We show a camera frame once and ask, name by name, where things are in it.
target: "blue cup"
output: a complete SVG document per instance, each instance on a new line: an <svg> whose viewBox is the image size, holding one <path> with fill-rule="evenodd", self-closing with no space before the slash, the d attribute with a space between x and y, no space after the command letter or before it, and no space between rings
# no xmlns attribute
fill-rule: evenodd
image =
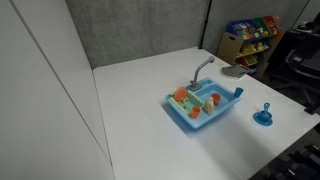
<svg viewBox="0 0 320 180"><path fill-rule="evenodd" d="M267 122L272 118L272 114L270 114L268 111L261 111L258 114L258 118L262 121L262 122Z"/></svg>
<svg viewBox="0 0 320 180"><path fill-rule="evenodd" d="M236 91L235 91L234 94L233 94L233 96L234 96L235 98L238 98L238 97L241 96L242 92L243 92L243 89L237 87L237 88L236 88Z"/></svg>

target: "orange toy food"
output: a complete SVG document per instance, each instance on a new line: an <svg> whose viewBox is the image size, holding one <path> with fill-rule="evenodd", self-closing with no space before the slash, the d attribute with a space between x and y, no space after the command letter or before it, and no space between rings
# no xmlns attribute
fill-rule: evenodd
<svg viewBox="0 0 320 180"><path fill-rule="evenodd" d="M268 36L268 35L269 35L268 31L263 31L263 36Z"/></svg>
<svg viewBox="0 0 320 180"><path fill-rule="evenodd" d="M188 91L185 87L179 87L176 92L174 93L174 100L176 102L181 102L184 98L187 97Z"/></svg>
<svg viewBox="0 0 320 180"><path fill-rule="evenodd" d="M274 20L275 22L277 22L277 21L279 21L279 17L278 17L278 16L273 17L273 20Z"/></svg>
<svg viewBox="0 0 320 180"><path fill-rule="evenodd" d="M199 107L194 106L192 108L192 111L191 111L191 114L190 114L191 118L192 119L197 119L199 114L200 114L200 111L201 111L201 109Z"/></svg>
<svg viewBox="0 0 320 180"><path fill-rule="evenodd" d="M220 94L211 94L211 97L213 99L214 105L218 106L221 98Z"/></svg>

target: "gray faucet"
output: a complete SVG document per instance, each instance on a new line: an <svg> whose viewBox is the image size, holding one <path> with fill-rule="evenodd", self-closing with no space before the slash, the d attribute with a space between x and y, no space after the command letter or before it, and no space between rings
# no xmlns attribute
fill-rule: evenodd
<svg viewBox="0 0 320 180"><path fill-rule="evenodd" d="M191 91L196 91L202 88L201 84L199 84L197 82L197 78L198 78L198 74L201 68L203 68L205 65L207 65L208 63L213 63L215 60L215 58L213 56L211 56L208 60L206 60L204 63L202 63L196 70L196 73L194 74L194 79L191 82L191 86L190 89Z"/></svg>

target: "white tabletop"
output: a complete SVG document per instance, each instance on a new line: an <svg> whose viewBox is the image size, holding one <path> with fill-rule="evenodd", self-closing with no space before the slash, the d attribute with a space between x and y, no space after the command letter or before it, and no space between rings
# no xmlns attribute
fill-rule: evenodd
<svg viewBox="0 0 320 180"><path fill-rule="evenodd" d="M216 58L199 73L230 90L242 87L241 101L198 131L190 131L164 97L186 86L210 53L190 48L100 67L94 76L117 180L248 179L320 118L257 80L221 75ZM273 125L252 115L270 103Z"/></svg>

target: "sink basin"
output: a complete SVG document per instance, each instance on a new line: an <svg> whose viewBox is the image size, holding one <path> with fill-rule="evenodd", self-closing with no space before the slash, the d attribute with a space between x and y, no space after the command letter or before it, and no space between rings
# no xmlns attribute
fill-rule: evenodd
<svg viewBox="0 0 320 180"><path fill-rule="evenodd" d="M173 93L168 94L166 96L166 100L170 104L172 109L192 129L198 129L201 126L208 123L209 121L214 120L221 113L223 113L224 111L229 109L231 106L233 106L235 103L240 101L240 98L235 98L233 96L234 92L223 87L222 85L218 84L217 82L215 82L210 78L205 78L203 80L200 80L199 83L202 85L201 89L195 92L191 92L191 91L189 92L193 93L193 95L199 98L202 102L205 102L211 96L211 94L214 94L214 93L218 93L221 96L219 105L214 107L214 111L210 115L206 114L203 110L201 110L198 118L192 119L189 117L189 114L187 114L185 111L182 111L178 103L174 101L174 99L172 98Z"/></svg>

